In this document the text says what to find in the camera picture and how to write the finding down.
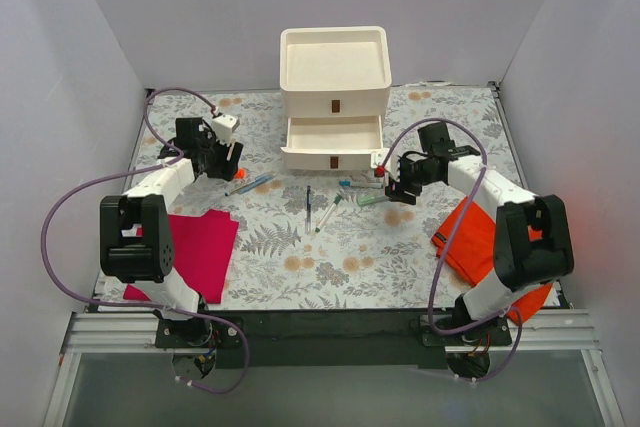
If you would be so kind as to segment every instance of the glass panel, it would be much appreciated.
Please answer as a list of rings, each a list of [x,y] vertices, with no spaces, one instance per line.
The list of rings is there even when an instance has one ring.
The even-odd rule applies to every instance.
[[[492,354],[494,365],[503,355]],[[579,351],[519,352],[475,388],[441,374],[254,368],[236,392],[217,397],[177,384],[168,354],[84,354],[65,425],[603,425]],[[205,381],[222,386],[236,375],[214,371]]]

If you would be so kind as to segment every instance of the pen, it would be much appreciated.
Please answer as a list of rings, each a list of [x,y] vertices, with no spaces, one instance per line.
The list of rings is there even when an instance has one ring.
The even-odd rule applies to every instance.
[[[382,182],[354,182],[352,180],[340,180],[338,183],[342,187],[366,187],[369,189],[382,188]]]
[[[364,207],[365,205],[377,204],[378,202],[385,202],[389,200],[386,195],[361,195],[356,199],[356,202],[360,207]]]
[[[307,220],[305,222],[305,232],[311,233],[311,186],[307,185]]]
[[[253,182],[251,182],[249,185],[245,185],[243,186],[239,191],[238,194],[244,194],[246,192],[249,192],[250,190],[255,189],[257,186],[262,185],[264,183],[269,182],[271,179],[273,179],[276,176],[276,174],[267,174],[266,176],[264,176],[262,179],[259,180],[254,180]]]
[[[333,204],[331,205],[331,207],[329,207],[329,210],[327,210],[327,212],[322,216],[322,219],[320,219],[320,223],[316,227],[316,234],[320,232],[320,230],[324,227],[324,224],[327,223],[327,220],[329,220],[329,217],[331,217],[331,214],[333,214],[333,212],[336,210],[341,200],[342,196],[340,194],[336,195]]]
[[[248,192],[249,190],[253,189],[254,187],[257,187],[260,184],[264,184],[265,182],[268,182],[269,180],[273,179],[273,177],[275,177],[275,174],[273,174],[271,172],[268,173],[268,174],[259,175],[258,177],[256,177],[256,180],[253,180],[251,182],[245,182],[241,186],[236,187],[235,189],[233,189],[232,191],[225,192],[224,195],[226,197],[229,197],[230,195],[233,195],[233,194],[244,194],[245,192]]]

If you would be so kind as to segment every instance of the floral tablecloth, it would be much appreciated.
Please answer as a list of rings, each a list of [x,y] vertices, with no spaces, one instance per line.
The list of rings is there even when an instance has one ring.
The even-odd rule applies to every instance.
[[[364,180],[371,173],[287,171],[280,147],[286,143],[287,119],[278,92],[216,94],[207,97],[240,119],[235,138],[245,147],[241,167],[253,177],[275,171],[277,177],[245,195],[225,197],[228,184],[200,177],[171,206],[181,215],[208,209],[229,211],[240,223],[221,310],[421,308],[426,307],[436,268],[430,238],[462,195],[443,185],[424,189],[415,207],[383,202],[366,207],[356,197],[370,189],[341,188],[338,180]],[[174,135],[174,119],[209,117],[208,109],[189,95],[164,95],[152,108],[152,125],[165,138]],[[491,91],[487,88],[397,88],[392,90],[384,124],[389,146],[409,124],[424,117],[456,120],[482,141],[489,163],[519,182],[515,162]],[[470,143],[450,129],[458,145]],[[419,150],[417,134],[398,149]],[[136,168],[155,163],[160,144],[145,130]],[[344,200],[322,232],[306,235],[306,186],[312,189],[315,224],[340,193]],[[452,306],[468,287],[448,267],[438,286],[436,305]],[[124,286],[102,278],[104,300],[122,300]],[[557,305],[556,296],[549,304]]]

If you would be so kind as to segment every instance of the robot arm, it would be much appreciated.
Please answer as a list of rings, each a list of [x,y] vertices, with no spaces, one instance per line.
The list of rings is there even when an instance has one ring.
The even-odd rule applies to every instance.
[[[415,205],[422,187],[434,182],[468,195],[483,167],[479,152],[456,147],[444,123],[418,130],[422,150],[404,154],[385,194],[391,201]],[[411,160],[418,154],[420,160]],[[453,325],[463,326],[513,302],[540,285],[573,270],[573,253],[564,203],[556,196],[540,197],[487,169],[474,197],[495,222],[494,268],[473,289],[456,300]],[[529,229],[542,231],[530,240]]]
[[[134,284],[156,304],[189,312],[204,307],[201,296],[173,268],[167,209],[203,173],[233,179],[243,149],[231,140],[237,125],[229,115],[215,117],[211,125],[201,117],[176,119],[176,137],[170,143],[183,150],[185,158],[150,173],[124,194],[102,200],[100,266],[105,275]],[[159,157],[177,155],[175,149],[165,147]],[[172,328],[188,341],[199,342],[209,331],[202,319],[171,311],[157,315],[172,321]]]

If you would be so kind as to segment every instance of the white drawer unit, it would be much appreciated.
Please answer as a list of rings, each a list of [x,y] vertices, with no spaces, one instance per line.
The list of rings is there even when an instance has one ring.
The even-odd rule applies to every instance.
[[[289,169],[368,170],[386,150],[391,88],[381,27],[289,29],[280,45]]]

